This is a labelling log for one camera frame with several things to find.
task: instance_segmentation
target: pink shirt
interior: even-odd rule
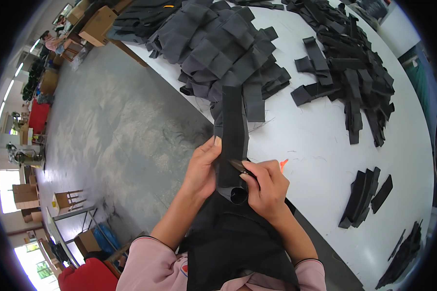
[[[325,272],[318,260],[304,260],[295,267],[301,291],[325,291]],[[150,236],[133,241],[129,257],[117,284],[117,291],[186,291],[188,254],[175,255],[166,245]],[[221,291],[236,291],[246,285],[252,291],[290,291],[281,280],[259,273],[225,282]]]
[[[58,47],[58,43],[52,43],[54,40],[56,40],[56,38],[51,37],[45,41],[45,47],[53,52],[56,51]]]

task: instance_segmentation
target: gray floor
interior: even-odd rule
[[[42,206],[54,192],[83,189],[79,199],[98,206],[97,222],[121,243],[149,233],[180,188],[192,151],[211,133],[209,121],[152,69],[110,43],[94,48],[77,71],[67,63],[60,70],[47,163],[38,172]],[[328,290],[362,290],[325,240],[296,217],[324,262]],[[58,222],[65,240],[81,231],[82,219]]]

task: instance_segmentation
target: white table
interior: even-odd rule
[[[333,7],[339,3],[330,0]],[[372,50],[378,52],[395,80],[396,93],[391,97],[395,112],[384,131],[386,141],[382,148],[375,148],[364,113],[359,144],[350,145],[340,101],[332,103],[323,97],[298,108],[290,95],[300,85],[316,82],[312,74],[298,73],[294,65],[295,59],[307,55],[302,39],[315,37],[315,32],[298,14],[250,9],[256,16],[252,23],[257,29],[275,28],[279,37],[272,42],[277,47],[274,56],[277,64],[291,75],[291,80],[290,86],[266,100],[269,122],[255,131],[252,128],[259,124],[248,124],[248,157],[256,161],[289,159],[284,172],[291,182],[288,199],[338,253],[364,289],[374,290],[390,264],[387,259],[403,229],[406,238],[413,223],[423,219],[422,239],[425,240],[429,224],[434,181],[432,148],[417,95],[384,41],[358,17],[358,25],[372,42]],[[348,7],[346,10],[356,15]],[[177,80],[179,65],[169,64],[162,57],[150,59],[144,45],[125,44],[176,90],[184,85]],[[209,102],[183,96],[213,122]],[[373,170],[375,166],[381,169],[379,188],[391,174],[393,190],[379,211],[375,215],[370,211],[359,228],[338,228],[356,172]],[[395,285],[400,286],[396,283],[379,290]]]

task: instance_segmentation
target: finger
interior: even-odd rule
[[[274,182],[275,182],[275,180],[279,180],[279,179],[281,179],[281,177],[284,177],[280,171],[280,164],[277,160],[260,162],[260,163],[258,163],[258,165],[267,169],[267,171],[270,174],[270,178]]]
[[[211,164],[222,152],[222,139],[220,137],[215,137],[214,144],[208,149],[201,159],[205,164]]]
[[[199,149],[202,152],[208,151],[214,145],[214,139],[215,139],[214,136],[210,137],[209,140],[207,140],[207,142],[199,146],[197,149]]]
[[[248,174],[239,175],[241,179],[243,179],[248,185],[248,194],[249,196],[258,196],[259,195],[259,184],[257,181]]]
[[[259,182],[261,187],[268,187],[273,183],[267,169],[261,167],[259,164],[243,161],[243,166],[257,177],[257,182]]]

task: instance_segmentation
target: red fabric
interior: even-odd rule
[[[34,133],[39,134],[44,130],[49,109],[49,104],[37,104],[37,100],[33,99],[33,106],[29,113],[29,127],[33,128]]]
[[[61,291],[115,291],[117,283],[117,277],[95,258],[76,270],[65,268],[58,276]]]

